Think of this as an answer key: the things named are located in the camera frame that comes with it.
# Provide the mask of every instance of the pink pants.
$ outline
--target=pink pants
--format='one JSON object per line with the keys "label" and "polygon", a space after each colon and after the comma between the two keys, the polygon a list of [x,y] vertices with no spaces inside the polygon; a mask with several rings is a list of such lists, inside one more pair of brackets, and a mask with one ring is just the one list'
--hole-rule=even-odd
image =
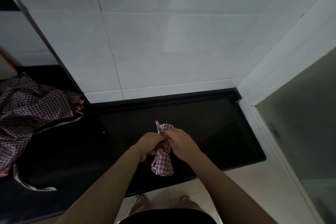
{"label": "pink pants", "polygon": [[[200,208],[200,206],[197,203],[195,203],[195,202],[193,202],[193,201],[191,201],[187,198],[182,198],[172,208],[195,209],[195,210],[199,210],[199,211],[202,211],[202,212],[205,213],[205,211],[202,208]],[[153,210],[153,209],[154,208],[152,207],[152,205],[150,204],[149,201],[139,200],[132,205],[131,209],[129,210],[128,216],[130,216],[134,213],[139,213],[139,212]]]}

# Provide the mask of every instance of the person's left hand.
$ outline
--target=person's left hand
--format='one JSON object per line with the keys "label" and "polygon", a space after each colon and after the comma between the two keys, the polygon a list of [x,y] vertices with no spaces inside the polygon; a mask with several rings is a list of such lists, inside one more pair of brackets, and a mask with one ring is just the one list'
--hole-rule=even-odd
{"label": "person's left hand", "polygon": [[164,141],[165,137],[161,136],[158,133],[148,132],[145,133],[139,141],[135,144],[135,146],[139,149],[141,153],[141,161],[146,158],[146,155],[153,151],[156,145],[160,141]]}

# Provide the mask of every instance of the foot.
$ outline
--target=foot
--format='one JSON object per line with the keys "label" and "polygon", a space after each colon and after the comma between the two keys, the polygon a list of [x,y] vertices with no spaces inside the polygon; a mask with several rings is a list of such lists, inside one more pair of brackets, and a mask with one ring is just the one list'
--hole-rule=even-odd
{"label": "foot", "polygon": [[188,197],[188,196],[183,196],[183,197],[180,198],[180,201],[181,201],[181,200],[184,200],[184,199],[190,200],[190,197]]}
{"label": "foot", "polygon": [[145,196],[144,195],[138,195],[135,197],[134,199],[134,203],[137,202],[137,201],[140,201],[140,200],[146,200]]}

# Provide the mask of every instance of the gold bracelet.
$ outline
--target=gold bracelet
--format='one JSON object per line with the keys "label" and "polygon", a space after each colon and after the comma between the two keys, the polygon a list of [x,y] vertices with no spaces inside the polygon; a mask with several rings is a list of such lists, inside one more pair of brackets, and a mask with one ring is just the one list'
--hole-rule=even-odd
{"label": "gold bracelet", "polygon": [[138,146],[136,146],[136,145],[132,145],[131,148],[132,148],[132,147],[135,147],[135,148],[138,149],[138,151],[139,151],[139,153],[140,153],[140,161],[145,161],[145,159],[142,160],[142,154],[141,154],[141,151],[140,151],[140,149],[138,148]]}

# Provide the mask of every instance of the person's right hand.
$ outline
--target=person's right hand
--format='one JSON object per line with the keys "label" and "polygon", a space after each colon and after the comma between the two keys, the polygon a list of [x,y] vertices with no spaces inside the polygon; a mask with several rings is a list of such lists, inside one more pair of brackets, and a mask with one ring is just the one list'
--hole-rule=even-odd
{"label": "person's right hand", "polygon": [[175,155],[187,163],[201,153],[201,150],[198,148],[194,140],[182,129],[168,129],[165,132],[165,137],[168,138]]}

